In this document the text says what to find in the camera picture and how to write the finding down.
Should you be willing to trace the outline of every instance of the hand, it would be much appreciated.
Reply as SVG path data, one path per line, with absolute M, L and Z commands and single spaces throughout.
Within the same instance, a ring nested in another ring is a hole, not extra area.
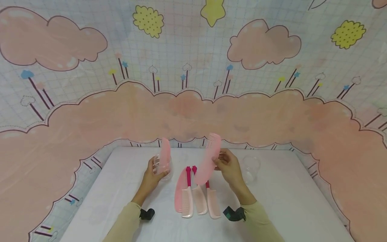
M 213 157 L 212 161 L 216 164 L 215 170 L 222 172 L 240 204 L 250 205 L 257 201 L 243 180 L 238 158 L 229 149 L 221 149 L 219 157 Z
M 212 161 L 216 164 L 215 170 L 222 172 L 223 178 L 231 188 L 245 184 L 238 158 L 229 149 L 221 149 L 219 157 L 213 157 Z
M 156 167 L 154 166 L 153 159 L 154 159 L 154 157 L 152 157 L 148 161 L 148 167 L 147 167 L 146 171 L 144 172 L 144 176 L 142 178 L 141 185 L 140 185 L 136 195 L 132 199 L 133 203 L 137 203 L 140 206 L 142 206 L 142 204 L 144 203 L 147 196 L 149 196 L 149 194 L 151 194 L 153 192 L 153 190 L 157 187 L 157 185 L 159 184 L 159 181 L 163 177 L 168 175 L 170 172 L 168 170 L 168 171 L 164 171 L 164 172 L 156 175 Z

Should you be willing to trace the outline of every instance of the transparent cup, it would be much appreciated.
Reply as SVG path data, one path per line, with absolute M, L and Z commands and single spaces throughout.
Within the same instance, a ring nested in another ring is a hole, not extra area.
M 157 175 L 160 174 L 163 171 L 170 170 L 169 174 L 166 175 L 165 177 L 163 177 L 161 179 L 161 181 L 169 181 L 172 178 L 172 176 L 173 176 L 172 157 L 170 157 L 170 161 L 169 161 L 169 163 L 167 165 L 160 166 L 160 155 L 157 154 L 153 158 L 153 164 L 154 164 L 154 166 L 156 168 L 156 174 Z
M 246 185 L 250 185 L 257 179 L 261 161 L 254 156 L 245 156 L 240 163 L 243 180 Z

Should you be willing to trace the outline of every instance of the yellow cookie shape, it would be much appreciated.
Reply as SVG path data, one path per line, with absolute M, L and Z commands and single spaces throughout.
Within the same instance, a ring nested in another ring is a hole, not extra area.
M 360 22 L 345 20 L 330 38 L 340 49 L 347 50 L 363 37 L 365 31 Z
M 153 10 L 151 7 L 137 5 L 136 12 L 133 13 L 133 18 L 133 23 L 139 30 L 144 30 L 151 37 L 160 37 L 161 27 L 164 26 L 164 17 L 157 10 Z
M 218 19 L 226 16 L 223 8 L 224 0 L 206 0 L 205 6 L 200 11 L 200 15 L 207 19 L 207 23 L 213 27 Z

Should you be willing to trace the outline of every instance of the light pink comb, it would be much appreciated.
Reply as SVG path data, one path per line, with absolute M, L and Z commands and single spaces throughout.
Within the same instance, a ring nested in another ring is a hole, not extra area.
M 208 137 L 208 143 L 205 148 L 204 159 L 197 169 L 195 176 L 195 182 L 198 185 L 204 185 L 211 177 L 215 163 L 212 161 L 212 157 L 218 157 L 220 152 L 221 138 L 219 135 L 210 133 Z
M 193 174 L 196 175 L 197 168 L 196 166 L 192 167 Z M 196 211 L 198 215 L 204 215 L 207 213 L 207 201 L 205 200 L 205 196 L 202 188 L 197 185 L 194 189 L 192 189 L 193 200 L 195 201 Z
M 216 191 L 210 189 L 210 183 L 207 181 L 205 184 L 207 188 L 207 203 L 208 203 L 208 211 L 210 212 L 210 217 L 212 219 L 218 219 L 221 217 L 219 204 L 216 198 Z
M 160 164 L 158 173 L 164 172 L 169 168 L 169 162 L 171 158 L 171 146 L 169 140 L 166 138 L 162 139 L 161 143 L 161 153 L 160 153 Z
M 185 169 L 187 172 L 187 189 L 182 190 L 182 215 L 183 218 L 191 218 L 194 214 L 194 201 L 192 200 L 191 191 L 191 167 L 187 166 Z
M 182 170 L 179 179 L 177 180 L 176 190 L 175 190 L 175 210 L 178 213 L 183 211 L 182 207 L 182 190 L 187 189 L 187 172 L 185 168 Z

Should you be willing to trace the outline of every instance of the cartoon backdrop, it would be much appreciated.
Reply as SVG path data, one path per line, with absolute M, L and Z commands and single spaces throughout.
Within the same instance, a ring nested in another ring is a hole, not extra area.
M 209 132 L 295 152 L 357 242 L 386 241 L 386 5 L 3 0 L 1 241 L 59 241 L 115 147 Z

